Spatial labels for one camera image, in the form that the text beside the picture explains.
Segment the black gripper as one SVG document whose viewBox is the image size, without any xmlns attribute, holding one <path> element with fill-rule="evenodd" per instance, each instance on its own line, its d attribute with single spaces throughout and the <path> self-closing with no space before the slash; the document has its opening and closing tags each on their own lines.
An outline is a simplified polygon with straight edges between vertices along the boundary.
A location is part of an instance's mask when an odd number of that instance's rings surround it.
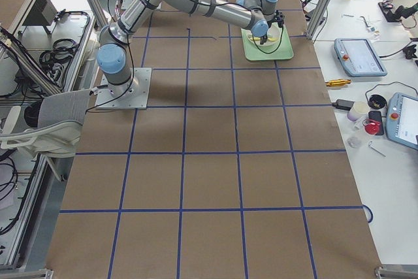
<svg viewBox="0 0 418 279">
<path fill-rule="evenodd" d="M 259 25 L 257 27 L 257 35 L 258 35 L 260 41 L 264 41 L 265 39 L 268 38 L 267 33 L 268 33 L 268 26 L 267 25 Z"/>
</svg>

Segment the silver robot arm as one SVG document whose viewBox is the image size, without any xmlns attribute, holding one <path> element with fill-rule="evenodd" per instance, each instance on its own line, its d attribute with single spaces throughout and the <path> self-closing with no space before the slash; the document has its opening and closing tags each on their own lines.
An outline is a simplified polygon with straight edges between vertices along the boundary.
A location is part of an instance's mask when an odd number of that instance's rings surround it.
<svg viewBox="0 0 418 279">
<path fill-rule="evenodd" d="M 122 98 L 135 85 L 134 71 L 127 63 L 129 39 L 160 3 L 190 15 L 198 14 L 251 31 L 264 37 L 271 26 L 278 0 L 133 0 L 115 21 L 102 28 L 97 63 L 107 80 L 110 96 Z"/>
</svg>

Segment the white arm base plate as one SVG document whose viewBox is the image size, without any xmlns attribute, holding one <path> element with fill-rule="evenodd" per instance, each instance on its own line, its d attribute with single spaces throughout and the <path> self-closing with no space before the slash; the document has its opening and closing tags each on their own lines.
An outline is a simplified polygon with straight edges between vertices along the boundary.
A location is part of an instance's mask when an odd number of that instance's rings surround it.
<svg viewBox="0 0 418 279">
<path fill-rule="evenodd" d="M 123 85 L 115 86 L 109 84 L 105 75 L 102 75 L 101 85 L 106 85 L 106 87 L 98 91 L 95 106 L 99 110 L 135 108 L 146 110 L 151 77 L 151 68 L 135 67 L 133 70 L 133 82 L 128 80 Z"/>
</svg>

